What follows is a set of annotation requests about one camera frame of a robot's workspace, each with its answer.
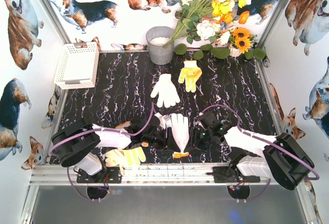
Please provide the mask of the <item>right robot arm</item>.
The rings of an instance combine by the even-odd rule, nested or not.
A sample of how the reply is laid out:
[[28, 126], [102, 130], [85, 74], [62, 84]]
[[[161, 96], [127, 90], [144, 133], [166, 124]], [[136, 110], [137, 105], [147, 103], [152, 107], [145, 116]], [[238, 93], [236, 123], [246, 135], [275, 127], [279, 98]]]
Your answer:
[[191, 142], [203, 152], [214, 144], [243, 150], [231, 159], [228, 169], [243, 179], [266, 178], [287, 190], [294, 190], [309, 178], [309, 173], [313, 173], [314, 180], [319, 179], [313, 161], [288, 133], [278, 136], [253, 133], [238, 124], [222, 123], [207, 111], [199, 116]]

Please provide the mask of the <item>grey metal bucket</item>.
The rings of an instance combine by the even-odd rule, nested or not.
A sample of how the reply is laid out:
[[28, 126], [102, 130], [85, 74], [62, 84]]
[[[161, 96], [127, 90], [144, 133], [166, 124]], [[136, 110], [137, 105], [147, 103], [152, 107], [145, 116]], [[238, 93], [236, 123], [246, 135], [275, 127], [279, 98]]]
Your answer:
[[170, 41], [174, 30], [166, 26], [156, 26], [148, 30], [145, 38], [151, 61], [156, 65], [171, 62], [174, 53], [174, 42]]

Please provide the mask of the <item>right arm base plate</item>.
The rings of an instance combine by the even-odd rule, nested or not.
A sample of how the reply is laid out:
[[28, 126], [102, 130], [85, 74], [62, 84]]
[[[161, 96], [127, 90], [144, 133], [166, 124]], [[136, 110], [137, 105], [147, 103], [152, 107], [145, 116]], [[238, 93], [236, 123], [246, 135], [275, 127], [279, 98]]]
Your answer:
[[206, 172], [214, 178], [215, 183], [258, 183], [261, 181], [258, 176], [243, 176], [235, 164], [226, 166], [214, 166], [211, 172]]

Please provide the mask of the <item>yellow palm glove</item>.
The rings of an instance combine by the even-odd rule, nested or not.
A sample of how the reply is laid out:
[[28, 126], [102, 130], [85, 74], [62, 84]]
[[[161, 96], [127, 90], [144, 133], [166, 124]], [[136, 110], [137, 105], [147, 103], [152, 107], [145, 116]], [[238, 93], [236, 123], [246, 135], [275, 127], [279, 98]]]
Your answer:
[[133, 148], [131, 150], [123, 150], [127, 166], [140, 165], [146, 161], [145, 153], [142, 147]]

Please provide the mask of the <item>cream glove at front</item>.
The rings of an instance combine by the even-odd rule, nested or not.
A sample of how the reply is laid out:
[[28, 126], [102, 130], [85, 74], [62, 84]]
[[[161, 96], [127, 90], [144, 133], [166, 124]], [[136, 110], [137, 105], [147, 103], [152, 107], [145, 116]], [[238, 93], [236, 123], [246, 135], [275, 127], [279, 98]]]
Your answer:
[[123, 150], [119, 150], [119, 149], [111, 150], [105, 154], [105, 157], [106, 157], [105, 160], [106, 166], [114, 167], [118, 165], [120, 168], [121, 175], [124, 175], [125, 173], [124, 169], [126, 167], [131, 167], [131, 166], [127, 166], [126, 164], [126, 159], [124, 157]]

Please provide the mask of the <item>cream knit glove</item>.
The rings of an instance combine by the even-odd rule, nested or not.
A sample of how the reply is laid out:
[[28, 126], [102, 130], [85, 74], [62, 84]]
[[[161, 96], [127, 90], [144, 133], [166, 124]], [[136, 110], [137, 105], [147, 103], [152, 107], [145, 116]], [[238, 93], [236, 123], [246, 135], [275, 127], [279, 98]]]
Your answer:
[[151, 92], [151, 98], [156, 96], [158, 96], [156, 105], [159, 108], [163, 106], [169, 108], [180, 102], [176, 87], [171, 81], [171, 74], [164, 73], [159, 76], [159, 80]]

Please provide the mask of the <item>white glove orange cuff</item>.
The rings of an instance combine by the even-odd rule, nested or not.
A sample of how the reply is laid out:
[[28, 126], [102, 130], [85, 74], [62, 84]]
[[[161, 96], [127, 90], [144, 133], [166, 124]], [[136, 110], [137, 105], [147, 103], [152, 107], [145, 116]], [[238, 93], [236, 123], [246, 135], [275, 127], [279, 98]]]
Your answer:
[[171, 114], [172, 134], [179, 148], [179, 152], [173, 153], [173, 158], [178, 159], [188, 156], [188, 152], [185, 153], [185, 148], [189, 142], [189, 120], [182, 114]]

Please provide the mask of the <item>white plastic storage basket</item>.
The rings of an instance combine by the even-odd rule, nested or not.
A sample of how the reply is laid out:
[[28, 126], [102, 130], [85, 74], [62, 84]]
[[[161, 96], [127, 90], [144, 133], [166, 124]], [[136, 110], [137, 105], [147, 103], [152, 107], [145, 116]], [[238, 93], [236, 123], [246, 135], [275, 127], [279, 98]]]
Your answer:
[[53, 82], [61, 89], [94, 88], [99, 50], [96, 42], [63, 45]]

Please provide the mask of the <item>artificial flower bouquet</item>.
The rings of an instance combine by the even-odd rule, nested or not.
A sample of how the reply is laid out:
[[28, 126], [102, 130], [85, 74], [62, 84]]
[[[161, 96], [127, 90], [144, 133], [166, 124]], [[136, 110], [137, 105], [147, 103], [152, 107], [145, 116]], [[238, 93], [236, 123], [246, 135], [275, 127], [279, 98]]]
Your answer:
[[233, 34], [234, 24], [245, 24], [251, 17], [251, 0], [178, 0], [177, 24], [168, 40], [185, 38], [225, 45]]

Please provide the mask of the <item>small sunflower pot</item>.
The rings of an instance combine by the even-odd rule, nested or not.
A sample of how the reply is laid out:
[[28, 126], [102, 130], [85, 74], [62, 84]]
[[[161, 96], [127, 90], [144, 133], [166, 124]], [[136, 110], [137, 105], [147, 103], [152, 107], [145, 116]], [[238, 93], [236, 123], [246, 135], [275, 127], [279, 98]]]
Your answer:
[[238, 57], [250, 53], [257, 44], [257, 37], [246, 28], [235, 28], [229, 38], [230, 56]]

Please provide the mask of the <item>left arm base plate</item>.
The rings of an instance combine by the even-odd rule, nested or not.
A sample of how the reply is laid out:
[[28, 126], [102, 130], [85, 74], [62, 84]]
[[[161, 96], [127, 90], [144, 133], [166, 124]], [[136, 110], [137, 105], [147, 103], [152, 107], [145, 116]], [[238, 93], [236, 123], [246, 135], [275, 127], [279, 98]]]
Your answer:
[[77, 183], [121, 183], [122, 175], [118, 167], [84, 166], [78, 170]]

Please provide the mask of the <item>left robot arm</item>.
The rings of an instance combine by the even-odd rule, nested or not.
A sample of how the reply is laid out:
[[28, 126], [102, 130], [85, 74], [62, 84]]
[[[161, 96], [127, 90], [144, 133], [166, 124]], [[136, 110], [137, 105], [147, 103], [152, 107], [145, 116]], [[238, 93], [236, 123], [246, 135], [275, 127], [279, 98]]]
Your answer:
[[152, 146], [159, 151], [178, 153], [171, 125], [153, 116], [148, 122], [134, 118], [116, 128], [101, 127], [82, 118], [51, 137], [50, 154], [59, 159], [62, 167], [77, 166], [93, 176], [103, 170], [100, 159], [92, 154], [96, 147], [132, 149]]

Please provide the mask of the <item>orange dotted glove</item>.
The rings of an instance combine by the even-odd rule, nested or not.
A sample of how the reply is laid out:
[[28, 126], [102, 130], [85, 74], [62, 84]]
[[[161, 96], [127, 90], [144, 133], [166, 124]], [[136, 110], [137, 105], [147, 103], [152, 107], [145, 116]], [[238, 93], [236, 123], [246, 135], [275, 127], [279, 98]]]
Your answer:
[[181, 69], [178, 82], [185, 83], [186, 92], [196, 92], [196, 82], [202, 75], [202, 70], [197, 65], [197, 60], [185, 60]]

